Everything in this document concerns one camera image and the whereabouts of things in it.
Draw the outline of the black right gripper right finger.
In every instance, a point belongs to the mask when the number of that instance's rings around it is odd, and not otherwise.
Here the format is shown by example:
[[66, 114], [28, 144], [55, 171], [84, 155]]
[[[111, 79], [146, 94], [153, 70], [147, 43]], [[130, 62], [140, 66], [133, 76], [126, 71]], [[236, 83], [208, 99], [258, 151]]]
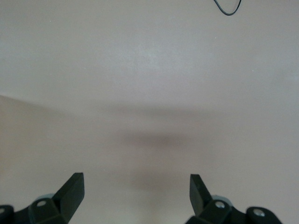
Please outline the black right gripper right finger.
[[240, 212], [225, 197], [211, 196], [199, 174], [190, 175], [189, 198], [194, 211], [187, 224], [280, 224], [279, 218], [263, 207]]

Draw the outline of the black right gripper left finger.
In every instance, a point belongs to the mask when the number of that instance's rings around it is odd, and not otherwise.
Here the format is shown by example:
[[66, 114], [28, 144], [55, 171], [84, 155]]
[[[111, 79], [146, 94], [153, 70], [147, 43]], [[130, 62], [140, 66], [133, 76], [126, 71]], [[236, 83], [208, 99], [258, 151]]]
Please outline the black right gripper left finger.
[[0, 206], [2, 224], [68, 224], [84, 199], [84, 174], [74, 173], [51, 197], [39, 198], [28, 207], [15, 211]]

